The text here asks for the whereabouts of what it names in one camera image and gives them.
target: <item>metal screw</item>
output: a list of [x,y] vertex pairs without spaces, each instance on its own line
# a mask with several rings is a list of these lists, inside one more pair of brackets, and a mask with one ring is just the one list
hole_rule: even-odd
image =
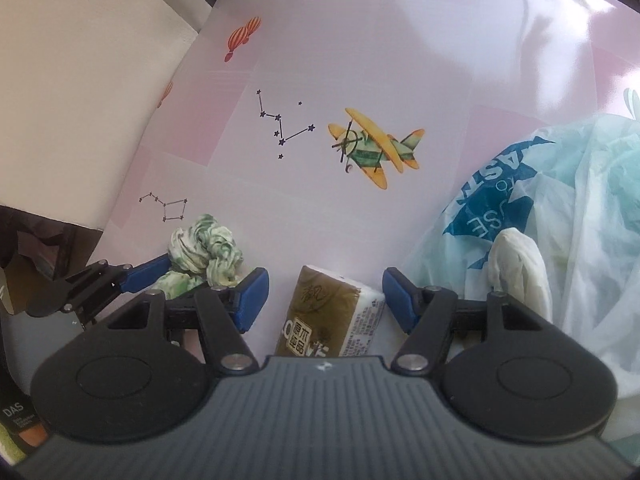
[[429,364],[428,359],[420,354],[404,354],[401,355],[396,362],[399,367],[411,372],[424,370]]
[[221,360],[220,364],[223,365],[227,370],[245,370],[249,366],[254,363],[248,355],[244,354],[229,354],[225,355]]

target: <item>crumpled green cloth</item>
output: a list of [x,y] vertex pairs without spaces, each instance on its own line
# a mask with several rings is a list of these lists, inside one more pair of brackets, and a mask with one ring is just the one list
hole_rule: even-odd
[[164,292],[168,300],[204,283],[233,286],[238,283],[242,251],[229,229],[209,214],[200,216],[189,228],[178,227],[168,247],[174,268],[151,288]]

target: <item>brown tissue package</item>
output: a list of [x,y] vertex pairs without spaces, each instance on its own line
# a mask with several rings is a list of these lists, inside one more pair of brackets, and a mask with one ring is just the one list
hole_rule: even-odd
[[366,354],[385,297],[327,270],[300,270],[276,355],[342,357]]

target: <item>table surface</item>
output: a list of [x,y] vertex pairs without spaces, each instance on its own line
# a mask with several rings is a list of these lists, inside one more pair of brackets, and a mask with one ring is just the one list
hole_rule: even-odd
[[[93,259],[139,264],[213,214],[245,272],[270,272],[245,335],[262,358],[302,265],[380,288],[383,269],[402,267],[495,153],[547,125],[629,117],[627,88],[640,91],[640,14],[615,0],[219,0],[151,117]],[[383,158],[386,189],[347,172],[328,128],[348,126],[346,108],[397,139],[423,128],[419,168],[400,173]],[[352,129],[372,131],[357,117]],[[392,355],[401,341],[385,314],[372,351]]]

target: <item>printed label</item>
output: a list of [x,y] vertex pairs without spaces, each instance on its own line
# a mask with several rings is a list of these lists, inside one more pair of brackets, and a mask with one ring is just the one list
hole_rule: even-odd
[[366,354],[384,306],[384,301],[373,300],[370,305],[356,313],[349,327],[347,339],[340,350],[341,357]]
[[[497,234],[507,227],[515,227],[523,233],[533,200],[529,196],[511,200],[511,191],[517,181],[528,180],[537,174],[534,168],[522,162],[524,152],[531,146],[552,143],[538,136],[533,140],[517,142],[476,171],[460,189],[455,201],[461,206],[460,210],[443,234],[475,236],[493,242]],[[487,251],[469,268],[482,269],[488,256]]]
[[309,338],[311,337],[311,327],[300,321],[297,317],[293,318],[291,332],[287,337],[287,348],[298,357],[302,357],[306,353],[309,346]]

